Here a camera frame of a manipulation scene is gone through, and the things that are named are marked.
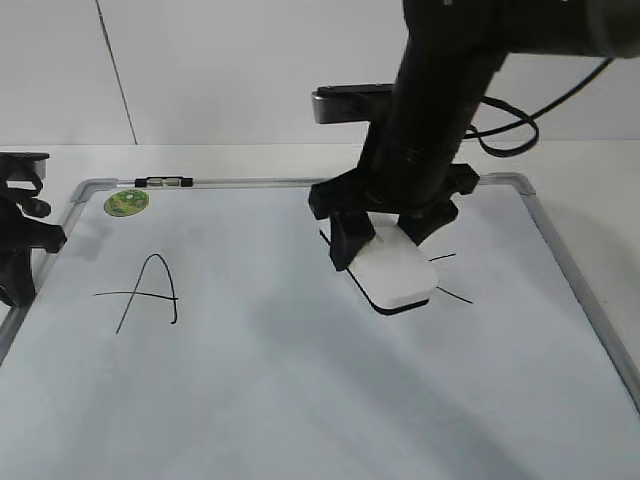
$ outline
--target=white table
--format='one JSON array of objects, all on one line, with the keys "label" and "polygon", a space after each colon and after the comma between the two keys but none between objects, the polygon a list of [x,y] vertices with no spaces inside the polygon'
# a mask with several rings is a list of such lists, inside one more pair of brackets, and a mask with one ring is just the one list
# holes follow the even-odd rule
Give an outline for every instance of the white table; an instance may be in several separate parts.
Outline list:
[{"label": "white table", "polygon": [[[184,175],[196,178],[330,177],[355,165],[352,145],[42,146],[52,159],[42,198],[60,218],[87,178]],[[592,290],[640,365],[640,141],[545,142],[528,155],[489,158],[474,143],[459,161],[479,173],[525,173]],[[0,314],[6,309],[0,307]]]}]

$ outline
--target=black cable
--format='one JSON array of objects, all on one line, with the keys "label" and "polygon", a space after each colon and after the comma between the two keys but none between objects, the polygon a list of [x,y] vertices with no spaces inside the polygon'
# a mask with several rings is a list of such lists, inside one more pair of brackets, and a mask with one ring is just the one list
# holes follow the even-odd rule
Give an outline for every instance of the black cable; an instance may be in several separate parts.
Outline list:
[{"label": "black cable", "polygon": [[[612,58],[608,58],[608,59],[604,60],[602,63],[600,63],[600,65],[598,65],[593,70],[593,72],[591,72],[589,75],[587,75],[585,77],[585,79],[582,80],[578,85],[573,87],[571,90],[569,90],[567,93],[562,95],[557,100],[554,100],[553,102],[551,102],[546,107],[538,110],[533,115],[527,115],[526,113],[522,112],[521,110],[513,107],[512,105],[510,105],[507,102],[504,102],[502,100],[496,100],[494,98],[485,97],[484,100],[483,100],[483,103],[485,103],[486,105],[489,105],[491,107],[498,108],[500,110],[504,110],[504,111],[506,111],[508,113],[511,113],[512,115],[515,115],[516,117],[520,118],[520,120],[518,120],[517,122],[514,122],[514,123],[510,123],[508,125],[504,125],[502,127],[494,128],[494,129],[491,129],[491,130],[486,130],[484,132],[480,132],[475,126],[471,125],[469,127],[469,130],[471,130],[471,133],[467,134],[465,136],[465,139],[467,139],[467,140],[469,140],[469,139],[478,139],[480,141],[480,144],[481,144],[482,148],[487,153],[489,153],[490,155],[493,155],[493,156],[501,157],[501,158],[513,157],[513,156],[516,156],[516,155],[521,155],[521,154],[531,150],[533,147],[536,146],[536,144],[539,141],[539,128],[538,128],[537,124],[535,123],[535,120],[537,120],[538,118],[542,117],[543,115],[549,113],[553,109],[555,109],[555,108],[559,107],[560,105],[562,105],[563,103],[565,103],[570,98],[572,98],[575,95],[577,95],[578,93],[580,93],[582,90],[585,89],[585,87],[587,87],[591,82],[593,82],[604,70],[606,70],[607,67],[609,67],[609,65],[611,65],[612,63],[613,63],[613,59]],[[509,149],[509,150],[500,150],[500,149],[496,149],[496,148],[491,148],[486,143],[484,143],[482,141],[483,138],[492,137],[494,135],[499,135],[501,133],[509,132],[511,130],[515,130],[516,128],[520,128],[520,127],[522,127],[524,125],[529,125],[530,127],[533,128],[534,137],[531,140],[529,140],[527,143],[522,145],[521,147],[517,147],[517,148]]]}]

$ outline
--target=black clamp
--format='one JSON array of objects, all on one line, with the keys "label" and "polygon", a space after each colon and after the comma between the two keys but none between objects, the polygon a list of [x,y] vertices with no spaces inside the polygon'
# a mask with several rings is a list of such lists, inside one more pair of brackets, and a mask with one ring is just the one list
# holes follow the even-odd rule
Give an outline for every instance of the black clamp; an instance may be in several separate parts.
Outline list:
[{"label": "black clamp", "polygon": [[[0,301],[25,307],[35,299],[31,250],[58,253],[67,238],[62,227],[26,218],[44,218],[51,206],[37,199],[42,191],[47,153],[0,152]],[[29,182],[33,188],[9,187],[8,182]]]},{"label": "black clamp", "polygon": [[458,217],[458,208],[451,197],[456,193],[473,193],[480,180],[469,165],[452,164],[438,192],[424,205],[403,205],[376,198],[367,172],[383,131],[392,89],[393,85],[324,87],[313,94],[318,123],[370,122],[358,166],[314,185],[309,195],[309,206],[316,219],[330,220],[330,256],[338,271],[347,269],[375,237],[369,212],[398,214],[398,226],[419,246]]}]

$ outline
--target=white wall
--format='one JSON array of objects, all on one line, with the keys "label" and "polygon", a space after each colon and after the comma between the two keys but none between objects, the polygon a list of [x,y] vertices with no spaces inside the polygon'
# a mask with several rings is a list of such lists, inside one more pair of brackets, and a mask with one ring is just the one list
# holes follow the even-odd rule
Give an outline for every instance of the white wall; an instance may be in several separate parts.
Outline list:
[{"label": "white wall", "polygon": [[2,0],[0,45],[0,144],[132,142],[93,0]]},{"label": "white wall", "polygon": [[[100,2],[145,144],[361,142],[364,125],[316,126],[309,94],[393,81],[406,39],[401,0]],[[133,141],[95,0],[3,0],[0,41],[0,144]],[[533,111],[596,63],[514,56],[491,93]],[[640,139],[638,87],[640,61],[615,64],[544,138]]]},{"label": "white wall", "polygon": [[[392,81],[406,32],[400,0],[103,0],[141,143],[360,142],[362,127],[313,124],[319,85]],[[491,93],[534,111],[594,59],[511,58]],[[546,139],[640,138],[640,62],[621,62],[546,118]],[[479,123],[502,115],[483,112]]]}]

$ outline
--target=whiteboard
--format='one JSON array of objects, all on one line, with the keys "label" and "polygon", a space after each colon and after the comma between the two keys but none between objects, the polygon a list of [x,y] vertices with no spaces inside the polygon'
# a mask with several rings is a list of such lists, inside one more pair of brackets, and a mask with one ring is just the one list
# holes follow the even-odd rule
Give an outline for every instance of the whiteboard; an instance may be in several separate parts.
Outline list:
[{"label": "whiteboard", "polygon": [[[424,246],[442,291],[380,317],[308,188],[95,193],[0,367],[0,478],[640,477],[638,414],[520,196]],[[116,329],[145,259],[122,328]],[[173,324],[177,307],[177,323]]]}]

